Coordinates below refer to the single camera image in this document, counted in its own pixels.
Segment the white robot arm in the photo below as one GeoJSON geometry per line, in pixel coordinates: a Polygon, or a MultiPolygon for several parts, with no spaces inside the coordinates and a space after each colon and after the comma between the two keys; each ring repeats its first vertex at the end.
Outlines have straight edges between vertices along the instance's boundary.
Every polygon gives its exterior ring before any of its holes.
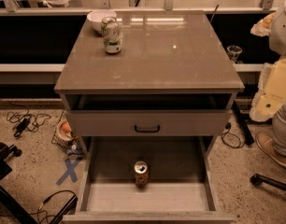
{"type": "Polygon", "coordinates": [[[251,102],[250,118],[262,122],[271,119],[286,102],[286,0],[276,12],[255,23],[250,32],[268,36],[270,49],[280,55],[273,64],[264,64],[251,102]]]}

